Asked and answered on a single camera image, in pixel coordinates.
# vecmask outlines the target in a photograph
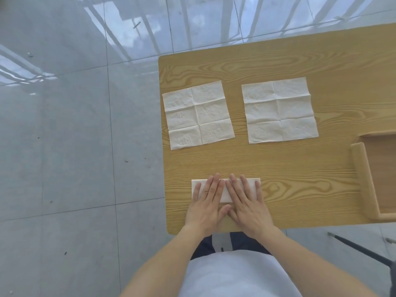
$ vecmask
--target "forearm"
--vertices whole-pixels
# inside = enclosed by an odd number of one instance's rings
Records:
[[[135,273],[120,297],[177,296],[187,265],[201,239],[196,231],[183,227]]]
[[[277,259],[304,296],[377,296],[355,277],[285,236],[279,229],[259,242]]]

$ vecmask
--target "wooden table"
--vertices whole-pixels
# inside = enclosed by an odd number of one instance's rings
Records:
[[[167,230],[184,225],[191,179],[261,178],[275,225],[373,223],[362,214],[350,145],[396,129],[396,24],[161,56],[160,93],[223,82],[235,138],[170,149],[161,98]],[[242,84],[306,77],[319,137],[249,144]],[[236,231],[229,217],[220,231]]]

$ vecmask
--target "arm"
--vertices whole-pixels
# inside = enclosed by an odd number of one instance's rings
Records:
[[[256,239],[278,260],[304,297],[377,296],[355,277],[285,236],[272,222],[260,183],[255,183],[255,200],[244,175],[241,180],[243,188],[233,174],[231,181],[226,181],[235,205],[235,209],[229,211],[230,217],[246,235]]]
[[[225,205],[218,210],[224,188],[224,180],[220,180],[219,174],[209,177],[198,200],[200,186],[200,183],[195,186],[182,230],[141,266],[120,297],[177,296],[198,244],[213,233],[231,209],[231,205]]]

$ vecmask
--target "white shirt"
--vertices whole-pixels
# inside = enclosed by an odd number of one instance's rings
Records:
[[[179,297],[196,296],[301,297],[301,294],[272,255],[236,250],[190,261]]]

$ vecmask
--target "white napkin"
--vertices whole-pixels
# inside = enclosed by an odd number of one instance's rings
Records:
[[[194,194],[194,188],[195,188],[195,186],[196,186],[196,184],[198,182],[201,183],[201,187],[199,189],[199,194],[198,194],[198,199],[201,198],[201,193],[202,193],[202,191],[204,189],[206,180],[207,179],[193,179],[193,180],[191,180],[191,199],[192,199],[192,195]],[[260,178],[247,178],[247,182],[249,184],[249,187],[250,187],[251,191],[253,192],[253,195],[254,195],[255,199],[257,199],[256,185],[254,183],[256,180],[258,180],[260,182]],[[239,185],[242,186],[242,180],[240,180],[238,178],[237,181],[238,181]],[[223,193],[221,194],[220,202],[222,202],[222,203],[232,202],[230,193],[228,192],[228,189],[227,189],[226,186],[224,186]]]
[[[318,137],[306,78],[242,85],[249,143]]]
[[[171,150],[235,137],[221,81],[162,94]]]

